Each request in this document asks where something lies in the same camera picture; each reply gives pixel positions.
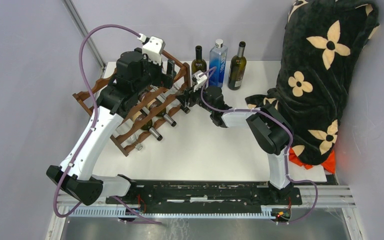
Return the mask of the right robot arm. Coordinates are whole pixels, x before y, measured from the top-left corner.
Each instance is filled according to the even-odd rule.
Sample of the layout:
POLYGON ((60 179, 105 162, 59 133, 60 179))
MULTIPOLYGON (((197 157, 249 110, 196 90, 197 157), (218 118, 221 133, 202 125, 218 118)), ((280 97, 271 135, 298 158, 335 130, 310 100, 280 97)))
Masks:
POLYGON ((197 90, 190 87, 176 98, 185 108, 198 105, 210 112, 210 119, 218 127, 248 127, 268 156, 269 199, 275 204, 282 204, 289 198, 293 183, 287 161, 293 130, 273 105, 254 109, 233 108, 225 103, 222 89, 216 86, 197 90))

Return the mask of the brown wooden wine rack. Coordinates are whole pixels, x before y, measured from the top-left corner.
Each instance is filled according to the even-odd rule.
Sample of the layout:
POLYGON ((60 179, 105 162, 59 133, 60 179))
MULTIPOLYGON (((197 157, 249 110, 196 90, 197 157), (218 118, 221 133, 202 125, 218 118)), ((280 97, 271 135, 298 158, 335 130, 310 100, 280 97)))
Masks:
MULTIPOLYGON (((174 81, 177 82, 178 80, 183 79, 184 83, 181 85, 181 89, 184 90, 186 88, 186 86, 190 83, 190 80, 191 80, 190 65, 186 62, 181 63, 179 60, 175 59, 175 57, 173 57, 172 55, 170 55, 169 53, 167 53, 165 51, 163 52, 163 55, 165 57, 167 57, 169 60, 174 60, 175 65, 177 67, 180 67, 179 72, 174 77, 174 81)), ((146 104, 148 104, 151 100, 158 98, 162 102, 162 105, 158 106, 157 108, 161 109, 161 110, 163 108, 166 108, 167 113, 170 117, 174 116, 181 109, 180 109, 180 107, 173 107, 171 109, 168 107, 168 105, 175 99, 174 97, 171 97, 172 94, 170 94, 166 98, 166 101, 164 101, 161 98, 160 94, 168 92, 168 90, 166 88, 149 86, 149 87, 147 87, 146 90, 149 91, 149 93, 147 93, 145 95, 145 98, 143 99, 143 101, 139 101, 139 103, 138 103, 139 107, 135 106, 134 109, 144 110, 148 114, 147 118, 149 120, 152 119, 153 127, 155 129, 158 129, 161 125, 166 123, 166 120, 164 118, 157 117, 156 115, 158 113, 156 111, 154 111, 154 110, 149 111, 146 108, 146 104)), ((141 130, 139 128, 139 124, 134 124, 133 121, 131 120, 131 117, 132 116, 130 115, 126 119, 131 125, 131 128, 130 128, 128 133, 126 133, 124 135, 119 135, 118 133, 116 133, 115 135, 112 135, 110 137, 110 140, 120 149, 120 151, 126 157, 129 155, 129 153, 131 151, 133 151, 135 149, 135 147, 133 145, 128 145, 126 147, 123 147, 121 144, 122 141, 129 138, 132 134, 136 134, 137 135, 137 142, 142 143, 146 138, 151 136, 151 134, 148 131, 141 130)))

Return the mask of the green wine bottle brown label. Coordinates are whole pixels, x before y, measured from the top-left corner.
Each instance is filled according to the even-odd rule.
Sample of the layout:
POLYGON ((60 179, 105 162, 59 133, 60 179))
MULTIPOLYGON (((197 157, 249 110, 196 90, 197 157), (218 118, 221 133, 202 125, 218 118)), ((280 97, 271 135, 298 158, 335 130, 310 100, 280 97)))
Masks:
MULTIPOLYGON (((136 112, 130 119, 134 124, 138 124, 138 122, 143 121, 148 114, 144 110, 140 110, 136 112)), ((154 128, 153 120, 148 120, 143 126, 140 127, 141 130, 149 132, 153 135, 157 141, 161 141, 163 136, 154 128)))

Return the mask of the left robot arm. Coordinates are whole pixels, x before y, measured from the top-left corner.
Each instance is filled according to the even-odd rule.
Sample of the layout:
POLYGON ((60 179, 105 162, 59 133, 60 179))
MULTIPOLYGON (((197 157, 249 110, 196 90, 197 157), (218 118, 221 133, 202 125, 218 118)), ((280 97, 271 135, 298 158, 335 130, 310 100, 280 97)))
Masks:
POLYGON ((103 196, 118 196, 125 204, 136 200, 137 190, 125 177, 100 177, 93 175, 93 169, 106 142, 137 105, 139 95, 151 85, 166 89, 173 86, 175 64, 169 59, 163 67, 138 48, 121 54, 75 147, 60 165, 50 165, 46 171, 59 190, 86 206, 103 196))

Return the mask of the clear square bottle black cap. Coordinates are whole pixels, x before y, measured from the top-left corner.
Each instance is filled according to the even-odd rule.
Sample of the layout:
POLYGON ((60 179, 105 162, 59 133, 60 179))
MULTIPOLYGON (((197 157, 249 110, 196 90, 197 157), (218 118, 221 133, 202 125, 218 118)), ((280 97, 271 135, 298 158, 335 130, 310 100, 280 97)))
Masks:
MULTIPOLYGON (((166 101, 167 100, 167 97, 171 95, 170 93, 168 94, 165 94, 165 93, 161 93, 160 94, 160 97, 166 101)), ((189 114, 190 113, 190 109, 188 107, 185 107, 181 104, 181 102, 177 99, 177 98, 174 98, 174 100, 168 105, 168 107, 171 109, 171 108, 174 108, 174 107, 180 107, 180 109, 185 113, 185 114, 189 114)))

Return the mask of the blue square glass bottle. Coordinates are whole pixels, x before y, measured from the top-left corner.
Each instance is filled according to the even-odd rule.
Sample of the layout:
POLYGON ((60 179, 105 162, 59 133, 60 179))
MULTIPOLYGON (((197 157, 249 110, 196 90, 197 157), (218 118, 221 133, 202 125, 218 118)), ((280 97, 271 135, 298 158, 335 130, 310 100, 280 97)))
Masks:
POLYGON ((209 77, 209 85, 222 87, 225 78, 226 60, 228 47, 224 45, 222 39, 215 41, 214 47, 209 52, 209 68, 215 67, 212 75, 209 77))

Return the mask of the clear round glass bottle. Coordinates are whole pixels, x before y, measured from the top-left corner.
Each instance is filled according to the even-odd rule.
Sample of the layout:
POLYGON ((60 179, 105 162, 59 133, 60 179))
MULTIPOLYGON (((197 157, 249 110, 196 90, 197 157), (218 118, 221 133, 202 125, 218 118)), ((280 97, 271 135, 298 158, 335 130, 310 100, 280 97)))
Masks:
POLYGON ((184 95, 187 92, 187 89, 183 89, 181 86, 178 86, 176 83, 173 84, 173 93, 177 96, 184 95))

